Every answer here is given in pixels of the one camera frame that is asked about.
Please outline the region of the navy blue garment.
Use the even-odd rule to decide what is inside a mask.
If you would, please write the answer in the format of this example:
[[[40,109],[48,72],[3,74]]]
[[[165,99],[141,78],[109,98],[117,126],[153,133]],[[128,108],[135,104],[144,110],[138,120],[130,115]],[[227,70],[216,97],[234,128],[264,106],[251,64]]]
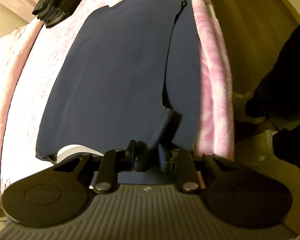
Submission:
[[[92,12],[51,90],[36,142],[100,153],[131,140],[192,150],[200,120],[199,37],[191,0],[122,0]]]

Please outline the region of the person in black clothes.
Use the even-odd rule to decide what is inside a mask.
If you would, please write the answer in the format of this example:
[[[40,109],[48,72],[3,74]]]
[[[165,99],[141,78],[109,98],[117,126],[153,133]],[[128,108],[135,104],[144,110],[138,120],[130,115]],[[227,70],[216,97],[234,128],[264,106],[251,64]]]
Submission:
[[[245,104],[251,118],[300,119],[300,25],[283,45],[272,70]],[[275,157],[300,169],[300,124],[272,136]]]

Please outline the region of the pink fleece blanket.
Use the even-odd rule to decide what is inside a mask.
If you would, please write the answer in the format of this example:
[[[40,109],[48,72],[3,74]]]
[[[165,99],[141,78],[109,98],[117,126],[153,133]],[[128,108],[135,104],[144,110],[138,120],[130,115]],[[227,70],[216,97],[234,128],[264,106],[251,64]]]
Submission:
[[[0,198],[15,181],[49,167],[36,158],[43,111],[65,57],[86,18],[122,0],[83,0],[47,29],[37,19],[0,39]],[[222,30],[210,0],[192,0],[199,35],[202,99],[195,152],[234,158],[232,76]]]

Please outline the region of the metal bed frame rail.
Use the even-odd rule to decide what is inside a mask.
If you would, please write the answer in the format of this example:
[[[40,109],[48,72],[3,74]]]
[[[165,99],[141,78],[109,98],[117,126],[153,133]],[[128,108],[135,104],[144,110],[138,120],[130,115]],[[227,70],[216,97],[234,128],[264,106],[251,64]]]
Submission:
[[[217,18],[214,10],[214,6],[211,3],[206,3],[206,9],[210,18]]]

